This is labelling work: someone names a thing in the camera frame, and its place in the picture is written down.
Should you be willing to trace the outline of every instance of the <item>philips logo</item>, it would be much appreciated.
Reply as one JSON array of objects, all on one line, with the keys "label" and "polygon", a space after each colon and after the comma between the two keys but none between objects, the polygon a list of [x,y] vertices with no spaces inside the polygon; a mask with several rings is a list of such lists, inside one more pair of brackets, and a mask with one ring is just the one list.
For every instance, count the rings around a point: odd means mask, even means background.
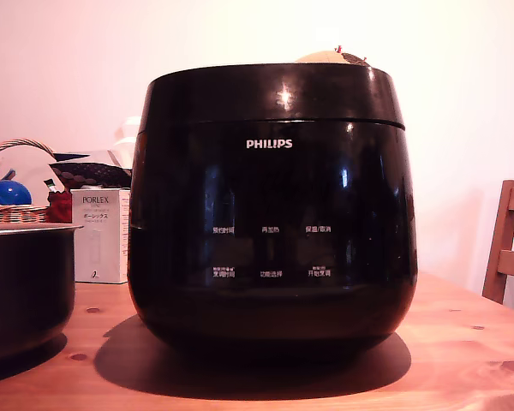
[{"label": "philips logo", "polygon": [[247,140],[246,148],[291,148],[291,140]]}]

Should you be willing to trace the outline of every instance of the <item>basket handle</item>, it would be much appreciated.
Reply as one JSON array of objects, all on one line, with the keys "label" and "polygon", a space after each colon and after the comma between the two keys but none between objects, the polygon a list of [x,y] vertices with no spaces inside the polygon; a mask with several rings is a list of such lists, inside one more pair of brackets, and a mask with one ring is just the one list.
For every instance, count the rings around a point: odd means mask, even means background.
[{"label": "basket handle", "polygon": [[0,152],[5,150],[6,148],[15,147],[15,146],[32,146],[44,150],[48,154],[53,157],[53,150],[51,150],[46,144],[39,143],[35,140],[30,139],[18,139],[18,140],[9,140],[0,143]]}]

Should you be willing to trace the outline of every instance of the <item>wicker basket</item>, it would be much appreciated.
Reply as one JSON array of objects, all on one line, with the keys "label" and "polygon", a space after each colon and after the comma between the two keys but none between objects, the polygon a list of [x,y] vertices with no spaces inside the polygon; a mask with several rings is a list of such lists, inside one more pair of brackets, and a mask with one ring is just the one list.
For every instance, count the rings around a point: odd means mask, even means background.
[{"label": "wicker basket", "polygon": [[[14,146],[37,147],[53,156],[53,151],[46,145],[34,140],[10,140],[0,143],[0,152]],[[48,207],[34,205],[0,205],[0,223],[45,223]]]}]

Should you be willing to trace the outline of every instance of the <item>wooden table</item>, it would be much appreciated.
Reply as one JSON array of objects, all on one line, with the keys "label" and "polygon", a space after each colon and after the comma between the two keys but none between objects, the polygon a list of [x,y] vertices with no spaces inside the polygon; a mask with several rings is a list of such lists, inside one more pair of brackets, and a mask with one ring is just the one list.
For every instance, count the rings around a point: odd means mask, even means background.
[{"label": "wooden table", "polygon": [[350,365],[182,364],[126,284],[77,284],[64,336],[31,356],[1,371],[0,411],[514,410],[514,311],[423,274],[397,334]]}]

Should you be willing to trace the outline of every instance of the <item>chair backrest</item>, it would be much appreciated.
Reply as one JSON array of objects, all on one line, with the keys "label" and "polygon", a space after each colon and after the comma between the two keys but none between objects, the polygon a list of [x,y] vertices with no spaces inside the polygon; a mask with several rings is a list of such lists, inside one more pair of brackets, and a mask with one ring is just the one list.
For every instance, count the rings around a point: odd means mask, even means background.
[{"label": "chair backrest", "polygon": [[506,276],[514,276],[514,180],[504,180],[481,295],[502,304]]}]

